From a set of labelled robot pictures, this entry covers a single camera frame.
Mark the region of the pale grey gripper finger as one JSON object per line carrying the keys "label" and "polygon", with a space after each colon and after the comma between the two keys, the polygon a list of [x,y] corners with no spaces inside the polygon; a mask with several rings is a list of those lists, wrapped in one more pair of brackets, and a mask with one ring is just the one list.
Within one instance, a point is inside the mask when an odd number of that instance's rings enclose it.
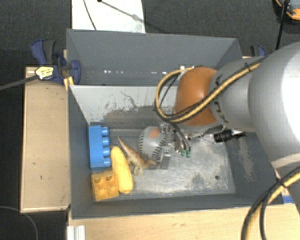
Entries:
{"label": "pale grey gripper finger", "polygon": [[171,154],[170,147],[163,147],[161,151],[161,161],[160,161],[160,168],[162,170],[168,169],[171,156],[172,154]]}

